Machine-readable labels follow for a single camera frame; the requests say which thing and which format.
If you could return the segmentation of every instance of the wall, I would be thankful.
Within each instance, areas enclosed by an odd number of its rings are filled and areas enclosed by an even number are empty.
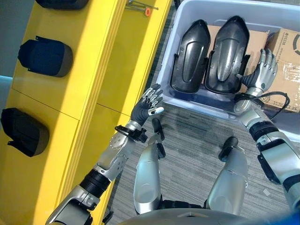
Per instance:
[[[2,76],[13,76],[33,3],[34,0],[0,0],[0,75]]]

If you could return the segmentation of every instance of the yellow shelf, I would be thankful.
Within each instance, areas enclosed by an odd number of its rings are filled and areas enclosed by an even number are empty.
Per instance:
[[[92,169],[99,156],[105,151],[111,137],[116,132],[114,127],[119,124],[126,124],[128,121],[129,116],[104,106],[96,105],[85,139],[84,150],[82,151],[74,177],[73,186],[83,180],[83,177]],[[101,196],[100,203],[92,212],[94,224],[100,224],[99,222],[102,221],[112,189],[113,184],[104,192]]]
[[[8,146],[9,137],[0,131],[0,217],[9,225],[45,224],[56,205],[78,120],[15,90],[7,107],[42,122],[50,140],[42,154],[28,157]]]
[[[172,1],[142,2],[159,10],[150,17],[124,11],[97,101],[126,115],[144,90]]]
[[[18,61],[13,89],[79,120],[98,66],[109,58],[105,45],[113,44],[125,2],[90,0],[82,10],[47,9],[35,2],[23,43],[36,35],[59,40],[71,47],[74,63],[67,76],[57,78],[29,72]]]
[[[143,0],[159,7],[150,17],[124,11],[126,2],[89,0],[78,11],[34,4],[23,43],[36,35],[62,41],[74,63],[68,75],[55,78],[17,62],[7,108],[45,124],[50,141],[42,154],[27,157],[7,146],[0,131],[0,224],[44,224],[105,150],[114,127],[129,120],[172,0]],[[92,212],[94,225],[102,222],[112,187]]]

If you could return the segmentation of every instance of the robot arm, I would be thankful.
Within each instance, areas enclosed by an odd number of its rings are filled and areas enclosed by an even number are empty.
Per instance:
[[[74,187],[67,197],[59,204],[48,218],[46,224],[56,223],[64,225],[90,225],[92,217],[90,210],[94,210],[101,195],[119,173],[134,149],[135,142],[145,142],[146,130],[141,128],[146,119],[162,112],[162,107],[156,105],[162,100],[160,85],[149,88],[135,105],[131,113],[131,120],[126,126],[117,126],[117,133],[111,138],[108,147],[101,155],[92,170],[83,181]]]
[[[248,76],[237,75],[248,89],[246,94],[259,97],[271,86],[277,73],[277,64],[270,50],[261,51],[255,72]],[[291,209],[300,203],[300,151],[286,135],[280,132],[264,114],[259,105],[250,100],[236,103],[234,110],[249,131],[260,151],[258,160],[267,178],[283,186]]]

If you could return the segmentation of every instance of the gray carpet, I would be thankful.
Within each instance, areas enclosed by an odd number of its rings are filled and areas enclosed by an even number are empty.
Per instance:
[[[299,5],[300,0],[271,0]],[[147,87],[156,81],[167,39],[176,10],[171,6],[163,36],[158,46]],[[160,119],[164,132],[166,157],[160,160],[161,192],[164,199],[185,201],[203,205],[224,163],[218,160],[220,147],[234,135],[246,153],[249,181],[241,215],[258,218],[285,212],[288,206],[281,186],[270,183],[257,160],[258,150],[250,134],[244,128],[225,120],[198,114],[172,105],[162,104],[165,112]],[[148,137],[153,134],[151,120],[144,127]],[[145,144],[138,143],[126,163],[124,171],[116,179],[108,204],[114,212],[108,225],[115,225],[136,216],[133,205],[133,188],[136,165]]]

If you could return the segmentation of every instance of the clear plastic bin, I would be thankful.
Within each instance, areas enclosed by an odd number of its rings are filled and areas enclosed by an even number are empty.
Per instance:
[[[300,7],[248,0],[185,0],[177,10],[172,32],[165,51],[157,83],[164,90],[164,102],[210,116],[238,122],[233,113],[233,95],[212,93],[201,85],[195,94],[179,93],[172,89],[174,54],[179,52],[181,38],[196,20],[208,25],[222,26],[228,18],[239,15],[249,30],[277,32],[280,28],[300,30]],[[266,114],[278,108],[270,108]],[[282,112],[275,119],[277,127],[294,142],[300,142],[300,113]]]

